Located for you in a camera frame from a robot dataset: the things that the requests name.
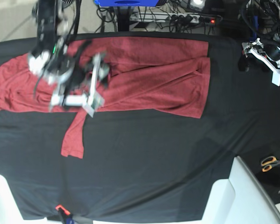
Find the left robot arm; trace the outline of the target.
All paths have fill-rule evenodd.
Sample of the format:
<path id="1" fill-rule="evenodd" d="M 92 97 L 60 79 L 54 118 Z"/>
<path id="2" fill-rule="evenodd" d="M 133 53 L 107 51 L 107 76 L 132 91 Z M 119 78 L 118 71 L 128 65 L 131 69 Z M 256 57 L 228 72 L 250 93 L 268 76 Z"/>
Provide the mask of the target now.
<path id="1" fill-rule="evenodd" d="M 262 32 L 257 9 L 263 11 L 273 23 L 269 31 Z M 241 5 L 240 17 L 250 29 L 252 37 L 241 44 L 239 70 L 247 72 L 251 65 L 261 64 L 272 72 L 273 79 L 280 85 L 280 0 L 246 0 Z"/>

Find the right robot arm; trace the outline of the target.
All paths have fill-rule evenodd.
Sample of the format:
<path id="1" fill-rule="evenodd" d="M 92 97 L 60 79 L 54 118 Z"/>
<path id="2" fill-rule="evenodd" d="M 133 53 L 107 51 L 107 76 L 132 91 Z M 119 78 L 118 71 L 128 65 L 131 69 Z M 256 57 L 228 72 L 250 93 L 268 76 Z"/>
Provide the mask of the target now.
<path id="1" fill-rule="evenodd" d="M 33 9 L 37 22 L 37 44 L 27 56 L 28 67 L 38 81 L 55 86 L 49 109 L 55 106 L 82 107 L 90 116 L 105 100 L 97 91 L 97 83 L 108 82 L 110 66 L 105 53 L 91 56 L 80 66 L 83 51 L 91 44 L 85 41 L 75 55 L 68 54 L 75 40 L 80 19 L 81 1 L 39 0 Z"/>

